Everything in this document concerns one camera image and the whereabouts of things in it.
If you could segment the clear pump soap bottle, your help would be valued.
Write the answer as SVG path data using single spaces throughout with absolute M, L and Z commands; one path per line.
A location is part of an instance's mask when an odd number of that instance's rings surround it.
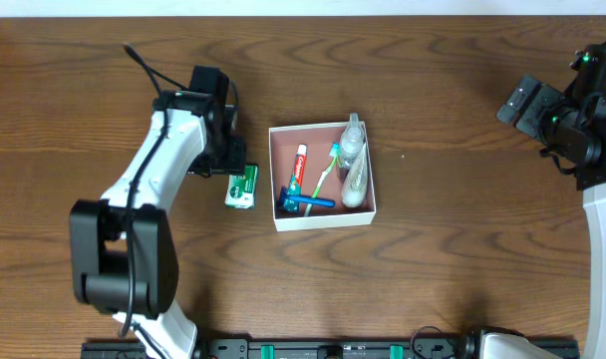
M 357 113 L 351 113 L 345 131 L 342 133 L 339 147 L 339 167 L 349 169 L 365 142 L 365 132 L 360 124 Z

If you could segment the green white toothbrush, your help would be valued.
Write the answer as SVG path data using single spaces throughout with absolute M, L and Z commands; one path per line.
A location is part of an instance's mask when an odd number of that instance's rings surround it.
M 327 178 L 327 176 L 329 175 L 329 173 L 332 171 L 332 169 L 333 169 L 333 167 L 334 167 L 334 165 L 335 165 L 335 163 L 336 163 L 336 161 L 338 159 L 339 153 L 340 153 L 340 146 L 339 146 L 339 144 L 338 143 L 333 143 L 332 147 L 331 147 L 331 149 L 329 151 L 329 157 L 330 157 L 331 161 L 328 164 L 328 166 L 321 172 L 321 174 L 319 176 L 319 179 L 318 179 L 318 182 L 316 184 L 316 187 L 315 187 L 315 189 L 314 189 L 314 191 L 313 191 L 313 193 L 311 195 L 312 198 L 316 198 L 318 196 L 318 193 L 319 193 L 319 191 L 320 191 L 320 189 L 321 189 L 321 187 L 322 187 L 325 179 Z

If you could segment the green white soap packet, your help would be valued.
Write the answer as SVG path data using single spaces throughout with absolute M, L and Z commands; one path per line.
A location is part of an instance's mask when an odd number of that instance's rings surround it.
M 225 205 L 235 209 L 254 208 L 258 174 L 258 165 L 249 164 L 242 175 L 230 175 Z

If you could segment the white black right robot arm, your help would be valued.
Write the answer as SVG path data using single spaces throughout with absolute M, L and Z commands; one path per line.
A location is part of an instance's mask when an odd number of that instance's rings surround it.
M 585 358 L 606 358 L 606 88 L 566 95 L 525 76 L 497 118 L 541 142 L 545 157 L 567 159 L 564 174 L 583 195 L 590 248 L 590 309 Z

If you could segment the blue disposable razor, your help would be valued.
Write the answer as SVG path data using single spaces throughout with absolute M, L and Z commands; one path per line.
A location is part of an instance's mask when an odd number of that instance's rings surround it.
M 279 196 L 276 200 L 276 204 L 279 208 L 285 211 L 295 212 L 299 210 L 300 203 L 318 205 L 323 207 L 335 206 L 335 201 L 332 199 L 318 198 L 300 194 L 289 194 L 285 186 L 281 188 Z

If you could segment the red green toothpaste tube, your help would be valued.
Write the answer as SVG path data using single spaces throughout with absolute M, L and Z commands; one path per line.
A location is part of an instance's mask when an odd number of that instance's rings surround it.
M 304 169 L 307 160 L 307 146 L 301 144 L 298 146 L 294 167 L 292 170 L 291 178 L 286 190 L 288 195 L 299 195 L 301 193 L 302 181 L 304 176 Z M 299 204 L 297 201 L 292 199 L 285 199 L 283 202 L 283 208 L 288 212 L 298 212 Z

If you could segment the white patterned lotion tube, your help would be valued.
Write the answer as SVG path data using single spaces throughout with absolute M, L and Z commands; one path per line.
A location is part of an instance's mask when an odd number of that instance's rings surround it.
M 355 208 L 360 206 L 367 193 L 368 163 L 367 147 L 363 146 L 352 163 L 341 191 L 341 201 L 344 206 Z

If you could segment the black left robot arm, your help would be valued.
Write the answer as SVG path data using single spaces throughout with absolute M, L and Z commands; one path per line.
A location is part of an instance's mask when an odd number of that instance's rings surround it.
M 238 106 L 210 94 L 164 91 L 125 172 L 69 219 L 73 291 L 133 332 L 150 358 L 205 358 L 198 327 L 175 299 L 178 261 L 169 211 L 187 175 L 233 175 L 245 165 Z

